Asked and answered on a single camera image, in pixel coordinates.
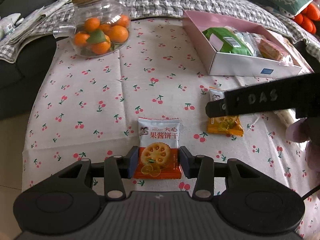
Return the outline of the hand in purple sleeve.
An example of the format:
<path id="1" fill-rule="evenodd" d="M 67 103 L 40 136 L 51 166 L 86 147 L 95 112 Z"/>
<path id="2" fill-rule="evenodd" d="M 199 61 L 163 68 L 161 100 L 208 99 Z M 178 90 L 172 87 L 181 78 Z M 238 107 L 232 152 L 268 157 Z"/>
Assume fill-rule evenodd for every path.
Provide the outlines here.
<path id="1" fill-rule="evenodd" d="M 319 118 L 304 118 L 291 124 L 286 130 L 286 138 L 294 142 L 306 142 L 306 162 L 308 167 L 319 172 Z"/>

